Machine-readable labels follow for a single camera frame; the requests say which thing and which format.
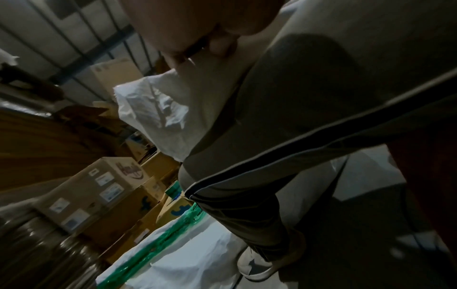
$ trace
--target shoe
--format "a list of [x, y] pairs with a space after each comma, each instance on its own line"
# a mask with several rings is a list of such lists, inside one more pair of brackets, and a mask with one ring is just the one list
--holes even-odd
[[238, 259], [238, 270], [249, 281], [262, 282], [270, 278], [279, 269], [299, 260], [306, 250], [303, 234], [295, 229], [288, 229], [290, 237], [289, 252], [280, 260], [267, 262], [253, 249], [247, 248]]

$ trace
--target floor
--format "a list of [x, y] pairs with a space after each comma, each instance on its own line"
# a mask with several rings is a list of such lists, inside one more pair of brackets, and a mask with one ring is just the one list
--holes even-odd
[[[419, 231], [422, 249], [405, 214]], [[241, 279], [237, 289], [457, 286], [445, 245], [416, 207], [385, 146], [351, 155], [339, 179], [296, 228], [307, 237], [304, 258], [267, 281]]]

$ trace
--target wooden panel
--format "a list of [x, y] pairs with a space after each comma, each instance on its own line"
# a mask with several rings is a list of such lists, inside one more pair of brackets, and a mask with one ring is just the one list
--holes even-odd
[[0, 131], [0, 191], [69, 177], [112, 156], [80, 129], [20, 112], [0, 110]]

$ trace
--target person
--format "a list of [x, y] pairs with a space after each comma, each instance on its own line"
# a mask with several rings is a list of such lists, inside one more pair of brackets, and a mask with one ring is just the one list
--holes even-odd
[[[229, 55], [284, 1], [121, 4], [175, 67], [201, 48]], [[179, 172], [186, 196], [248, 244], [238, 260], [247, 279], [267, 279], [305, 251], [304, 236], [282, 224], [275, 196], [295, 174], [453, 120], [456, 10], [455, 0], [300, 3]], [[406, 148], [392, 143], [401, 159], [398, 148]]]

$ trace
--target gray pants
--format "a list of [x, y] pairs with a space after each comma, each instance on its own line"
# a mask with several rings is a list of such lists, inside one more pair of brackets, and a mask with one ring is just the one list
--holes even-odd
[[300, 171], [456, 113], [451, 93], [425, 93], [361, 114], [384, 102], [364, 69], [330, 38], [286, 36], [185, 160], [180, 184], [265, 259], [279, 259], [288, 236], [275, 193]]

